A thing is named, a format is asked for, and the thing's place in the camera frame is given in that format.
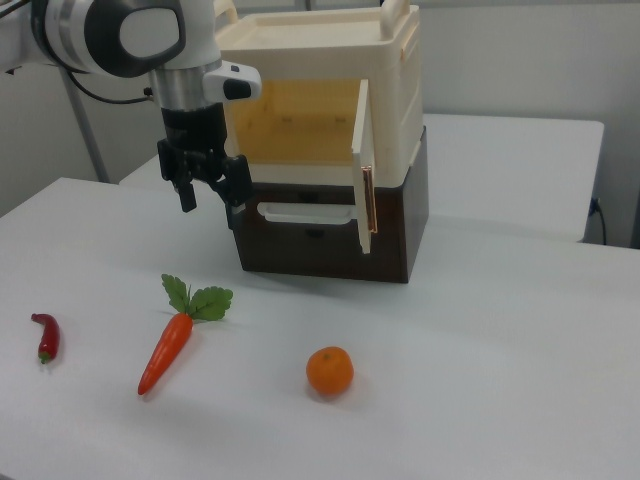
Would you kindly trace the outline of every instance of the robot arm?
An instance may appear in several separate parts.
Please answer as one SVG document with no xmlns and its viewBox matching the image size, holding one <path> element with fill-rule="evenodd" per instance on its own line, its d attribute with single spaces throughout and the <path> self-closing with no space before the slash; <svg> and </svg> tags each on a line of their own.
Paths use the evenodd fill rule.
<svg viewBox="0 0 640 480">
<path fill-rule="evenodd" d="M 213 0 L 0 0 L 0 72 L 24 63 L 121 78 L 149 74 L 167 138 L 161 171 L 196 207 L 208 183 L 232 214 L 252 196 L 244 156 L 228 157 L 222 105 L 256 98 L 258 72 L 221 59 Z"/>
</svg>

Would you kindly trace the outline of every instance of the cabinet door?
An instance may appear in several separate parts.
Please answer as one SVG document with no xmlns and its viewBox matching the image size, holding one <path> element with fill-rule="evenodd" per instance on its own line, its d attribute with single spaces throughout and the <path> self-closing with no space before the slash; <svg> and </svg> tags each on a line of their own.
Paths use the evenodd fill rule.
<svg viewBox="0 0 640 480">
<path fill-rule="evenodd" d="M 358 235 L 363 253 L 371 251 L 371 234 L 378 230 L 374 196 L 375 161 L 373 128 L 369 105 L 369 81 L 360 82 L 358 110 L 351 144 L 353 155 L 353 193 L 358 220 Z"/>
</svg>

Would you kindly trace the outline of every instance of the cable plug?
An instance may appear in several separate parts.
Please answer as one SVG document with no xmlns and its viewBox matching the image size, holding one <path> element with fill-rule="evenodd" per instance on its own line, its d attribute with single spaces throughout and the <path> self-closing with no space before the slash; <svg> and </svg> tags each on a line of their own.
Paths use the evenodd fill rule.
<svg viewBox="0 0 640 480">
<path fill-rule="evenodd" d="M 589 203 L 589 217 L 592 217 L 598 211 L 600 211 L 600 199 L 591 198 L 591 202 Z"/>
</svg>

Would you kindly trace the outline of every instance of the black cable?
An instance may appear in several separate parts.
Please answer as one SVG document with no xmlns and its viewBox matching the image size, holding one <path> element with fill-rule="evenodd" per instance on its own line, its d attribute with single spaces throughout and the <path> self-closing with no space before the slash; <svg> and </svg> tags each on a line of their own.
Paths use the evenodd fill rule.
<svg viewBox="0 0 640 480">
<path fill-rule="evenodd" d="M 602 223 L 602 244 L 607 244 L 607 226 L 604 223 L 604 214 L 602 213 L 602 209 L 600 205 L 596 207 L 596 212 L 600 214 L 600 223 Z"/>
<path fill-rule="evenodd" d="M 7 8 L 6 10 L 3 10 L 2 13 L 0 13 L 0 18 L 4 18 L 7 15 L 9 15 L 10 13 L 15 12 L 17 9 L 19 9 L 20 7 L 24 7 L 27 3 L 29 3 L 31 0 L 20 0 L 19 2 L 14 3 L 13 5 L 11 5 L 9 8 Z"/>
<path fill-rule="evenodd" d="M 598 213 L 600 215 L 600 223 L 602 224 L 602 244 L 607 244 L 607 226 L 604 223 L 604 213 L 602 213 L 602 208 L 600 208 L 600 199 L 592 198 L 591 203 L 589 204 L 589 217 L 591 217 L 594 213 Z"/>
<path fill-rule="evenodd" d="M 71 82 L 78 88 L 78 90 L 80 90 L 85 95 L 87 95 L 87 96 L 89 96 L 89 97 L 91 97 L 94 100 L 97 100 L 99 102 L 108 103 L 110 105 L 132 105 L 134 103 L 143 103 L 143 102 L 150 102 L 151 101 L 151 91 L 149 90 L 149 93 L 147 94 L 147 89 L 145 89 L 145 95 L 147 95 L 146 97 L 131 98 L 129 100 L 111 100 L 109 98 L 104 98 L 104 97 L 96 95 L 95 93 L 92 93 L 89 90 L 87 90 L 78 81 L 78 79 L 75 77 L 75 75 L 72 72 L 70 72 L 69 70 L 67 70 L 67 75 L 69 76 L 69 79 L 71 80 Z"/>
</svg>

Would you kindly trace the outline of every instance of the toy carrot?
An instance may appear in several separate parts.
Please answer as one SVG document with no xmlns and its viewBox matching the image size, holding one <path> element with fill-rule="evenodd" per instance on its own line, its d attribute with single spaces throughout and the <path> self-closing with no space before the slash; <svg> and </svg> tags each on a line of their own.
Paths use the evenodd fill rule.
<svg viewBox="0 0 640 480">
<path fill-rule="evenodd" d="M 185 346 L 194 321 L 211 322 L 220 320 L 231 306 L 233 292 L 219 287 L 198 290 L 191 297 L 191 287 L 171 275 L 162 275 L 162 285 L 169 295 L 169 305 L 176 313 L 162 332 L 153 355 L 142 374 L 138 385 L 138 395 L 144 395 L 153 388 L 162 374 L 176 359 Z"/>
</svg>

